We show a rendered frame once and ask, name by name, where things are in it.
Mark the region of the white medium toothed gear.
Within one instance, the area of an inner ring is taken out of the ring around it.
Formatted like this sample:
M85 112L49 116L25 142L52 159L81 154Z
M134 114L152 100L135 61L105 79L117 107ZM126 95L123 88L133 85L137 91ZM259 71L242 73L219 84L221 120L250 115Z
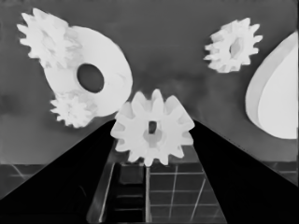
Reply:
M250 57L259 53L254 45L263 40L262 35L256 35L260 27L259 23L252 24L250 18L224 24L210 36L211 43L205 45L208 54L204 59L209 61L208 67L227 74L238 72L243 65L250 65Z
M155 160L167 165L169 157L184 158L183 146L191 146L194 122L174 95L164 99L160 90L147 99L138 91L116 114L110 135L118 140L117 152L128 152L128 161L142 158L147 167Z

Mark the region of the white small toothed gear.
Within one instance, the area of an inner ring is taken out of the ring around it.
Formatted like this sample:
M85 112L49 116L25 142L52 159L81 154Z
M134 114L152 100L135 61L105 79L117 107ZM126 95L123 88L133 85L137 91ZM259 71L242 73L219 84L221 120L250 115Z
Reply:
M75 129L86 127L95 116L97 106L86 93L82 91L58 92L50 101L57 121L63 121L65 126Z

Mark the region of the white large thick disc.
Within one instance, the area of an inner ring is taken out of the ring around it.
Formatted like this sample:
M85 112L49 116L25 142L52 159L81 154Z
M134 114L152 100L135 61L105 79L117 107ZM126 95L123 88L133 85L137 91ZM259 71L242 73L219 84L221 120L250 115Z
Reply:
M245 95L249 120L280 139L297 138L298 40L298 32L295 31L264 58Z

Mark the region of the white round carrier with hole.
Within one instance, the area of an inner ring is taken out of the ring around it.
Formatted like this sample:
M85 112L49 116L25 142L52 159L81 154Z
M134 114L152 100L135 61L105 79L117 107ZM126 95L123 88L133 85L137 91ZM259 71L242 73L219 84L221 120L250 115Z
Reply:
M77 56L67 61L64 68L60 63L44 69L45 77L56 96L64 101L78 100L88 117L106 117L117 111L128 100L133 76L120 47L110 38L90 28L74 26L75 40L78 42ZM83 65L92 65L103 75L104 85L99 92L87 91L78 81L78 70Z

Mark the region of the white large toothed gear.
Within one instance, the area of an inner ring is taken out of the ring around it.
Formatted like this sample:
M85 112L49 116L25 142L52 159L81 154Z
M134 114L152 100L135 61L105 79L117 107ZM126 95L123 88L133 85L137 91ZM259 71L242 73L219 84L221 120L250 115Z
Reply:
M17 24L24 34L20 43L30 48L28 56L38 59L44 68L66 69L80 62L82 45L78 33L69 24L39 8L21 14L24 24Z

